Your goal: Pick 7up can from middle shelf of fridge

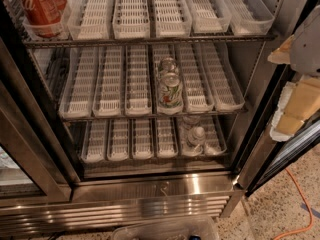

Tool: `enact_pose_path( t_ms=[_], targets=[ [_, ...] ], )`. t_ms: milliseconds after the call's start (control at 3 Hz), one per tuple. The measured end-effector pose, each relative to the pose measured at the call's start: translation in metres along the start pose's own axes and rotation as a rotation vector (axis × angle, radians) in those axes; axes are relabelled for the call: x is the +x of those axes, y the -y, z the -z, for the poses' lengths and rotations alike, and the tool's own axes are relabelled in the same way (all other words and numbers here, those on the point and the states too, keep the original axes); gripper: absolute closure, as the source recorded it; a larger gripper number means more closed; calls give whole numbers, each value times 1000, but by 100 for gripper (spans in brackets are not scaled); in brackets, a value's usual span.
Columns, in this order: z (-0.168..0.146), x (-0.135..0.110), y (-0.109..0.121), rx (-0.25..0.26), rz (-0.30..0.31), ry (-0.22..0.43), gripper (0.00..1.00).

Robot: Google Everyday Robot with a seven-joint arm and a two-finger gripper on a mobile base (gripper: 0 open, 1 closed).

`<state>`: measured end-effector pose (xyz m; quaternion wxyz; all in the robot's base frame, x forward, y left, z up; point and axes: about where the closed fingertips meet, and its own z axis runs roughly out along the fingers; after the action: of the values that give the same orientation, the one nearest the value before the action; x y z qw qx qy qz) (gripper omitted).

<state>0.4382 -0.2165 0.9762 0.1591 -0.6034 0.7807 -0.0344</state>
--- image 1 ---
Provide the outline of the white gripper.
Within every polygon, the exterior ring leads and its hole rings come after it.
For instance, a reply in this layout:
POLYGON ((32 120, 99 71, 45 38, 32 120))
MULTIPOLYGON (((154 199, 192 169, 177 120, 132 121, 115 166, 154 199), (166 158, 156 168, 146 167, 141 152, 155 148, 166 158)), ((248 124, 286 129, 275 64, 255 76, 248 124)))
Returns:
POLYGON ((291 65, 303 77, 283 87, 271 122, 270 137, 284 142, 293 137, 305 121, 320 109, 320 5, 267 60, 273 64, 291 65))

